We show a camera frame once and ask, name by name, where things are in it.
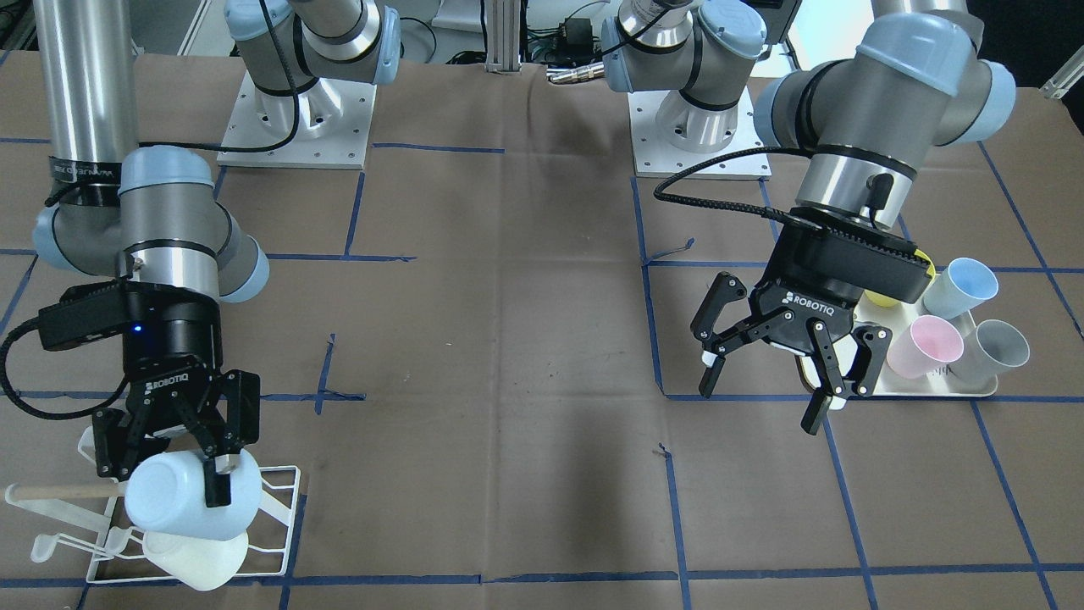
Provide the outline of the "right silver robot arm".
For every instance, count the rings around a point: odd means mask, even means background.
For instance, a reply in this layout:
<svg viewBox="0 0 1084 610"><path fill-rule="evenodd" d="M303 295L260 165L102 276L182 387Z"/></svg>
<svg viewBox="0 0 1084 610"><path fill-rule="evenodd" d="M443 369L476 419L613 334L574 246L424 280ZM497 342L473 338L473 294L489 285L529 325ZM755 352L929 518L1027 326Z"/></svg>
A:
<svg viewBox="0 0 1084 610"><path fill-rule="evenodd" d="M127 394L92 421L96 473L128 481L185 430L201 455L195 498L238 498L240 454L259 436L258 375L222 369L221 302L268 281L268 259L214 197L204 144L138 137L133 50L124 1L37 1L53 153L52 190L37 216L39 258L96 283L74 286L3 341L37 332L43 350L121 337ZM274 153L335 131L330 80L388 85L401 59L396 11L377 1L230 1L230 35L255 86Z"/></svg>

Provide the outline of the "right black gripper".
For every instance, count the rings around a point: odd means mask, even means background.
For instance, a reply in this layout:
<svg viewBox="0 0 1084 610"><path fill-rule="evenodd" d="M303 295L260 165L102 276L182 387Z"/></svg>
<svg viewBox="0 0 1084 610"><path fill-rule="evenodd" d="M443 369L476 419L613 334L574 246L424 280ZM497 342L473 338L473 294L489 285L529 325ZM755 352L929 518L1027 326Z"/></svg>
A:
<svg viewBox="0 0 1084 610"><path fill-rule="evenodd" d="M128 481L142 460L170 444L147 433L184 424L201 447L205 505L231 505L240 497L232 484L241 479L241 449L259 439L259 375L221 374L220 309L210 297L132 297L130 311L131 328L122 335L127 402L91 415L96 473ZM182 418L173 391L182 398Z"/></svg>

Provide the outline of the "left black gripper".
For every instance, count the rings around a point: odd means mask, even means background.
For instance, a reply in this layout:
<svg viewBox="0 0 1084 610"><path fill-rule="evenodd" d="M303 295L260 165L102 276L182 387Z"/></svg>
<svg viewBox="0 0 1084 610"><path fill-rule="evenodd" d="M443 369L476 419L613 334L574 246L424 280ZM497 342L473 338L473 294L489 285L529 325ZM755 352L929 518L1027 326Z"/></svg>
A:
<svg viewBox="0 0 1084 610"><path fill-rule="evenodd" d="M717 274L691 323L693 336L709 355L700 395L712 397L727 356L756 340L788 348L816 364L820 386L810 395L801 420L808 434L818 433L833 399L870 395L892 340L888 327L855 324L863 293L857 263L872 254L870 248L827 229L783 230L749 297L751 315L720 335L713 330L717 317L725 304L743 300L746 286L735 275ZM857 343L847 374L840 371L833 347L844 336Z"/></svg>

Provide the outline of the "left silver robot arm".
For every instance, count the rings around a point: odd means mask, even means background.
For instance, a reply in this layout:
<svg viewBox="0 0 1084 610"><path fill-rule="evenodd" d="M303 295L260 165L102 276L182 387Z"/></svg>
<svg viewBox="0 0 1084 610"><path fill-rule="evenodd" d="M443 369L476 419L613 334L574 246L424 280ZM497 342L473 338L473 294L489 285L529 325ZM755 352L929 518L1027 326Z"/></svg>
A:
<svg viewBox="0 0 1084 610"><path fill-rule="evenodd" d="M872 10L852 59L793 72L756 100L754 153L810 161L789 212L670 192L743 152L682 169L654 190L659 202L782 225L754 288L718 274L691 332L705 353L702 397L713 394L727 356L744 345L812 359L809 434L833 402L870 395L882 371L892 332L855 323L863 294L916 302L932 282L915 244L892 233L929 150L994 135L1017 99L1014 74L980 59L983 23L964 1L876 1ZM766 33L743 1L625 1L604 23L601 62L615 92L666 92L672 119L663 128L679 147L697 150L694 124L735 115Z"/></svg>

